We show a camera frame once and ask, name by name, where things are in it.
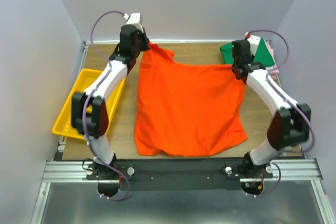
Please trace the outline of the orange t-shirt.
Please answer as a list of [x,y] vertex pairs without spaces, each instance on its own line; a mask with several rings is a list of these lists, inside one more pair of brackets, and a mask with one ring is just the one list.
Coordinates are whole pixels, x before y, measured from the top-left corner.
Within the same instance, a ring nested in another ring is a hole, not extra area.
[[245,85],[231,65],[187,65],[150,44],[140,62],[134,140],[140,155],[212,156],[240,145]]

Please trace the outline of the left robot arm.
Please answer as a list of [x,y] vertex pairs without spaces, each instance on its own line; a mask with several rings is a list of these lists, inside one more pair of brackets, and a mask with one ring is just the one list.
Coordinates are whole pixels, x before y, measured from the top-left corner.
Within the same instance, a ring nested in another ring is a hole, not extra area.
[[117,85],[129,74],[141,52],[149,50],[149,39],[140,22],[121,27],[120,41],[104,71],[83,92],[76,91],[71,98],[71,126],[87,139],[98,173],[104,179],[116,175],[114,152],[107,140],[109,116],[107,101]]

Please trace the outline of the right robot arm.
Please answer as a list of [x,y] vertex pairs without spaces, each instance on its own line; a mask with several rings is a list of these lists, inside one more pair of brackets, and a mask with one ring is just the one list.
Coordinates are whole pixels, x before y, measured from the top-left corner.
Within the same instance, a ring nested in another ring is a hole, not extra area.
[[310,107],[287,95],[271,78],[269,71],[260,62],[254,61],[250,42],[247,39],[232,42],[234,63],[232,71],[236,79],[252,88],[272,114],[266,139],[244,155],[238,171],[252,178],[281,151],[306,142],[310,131]]

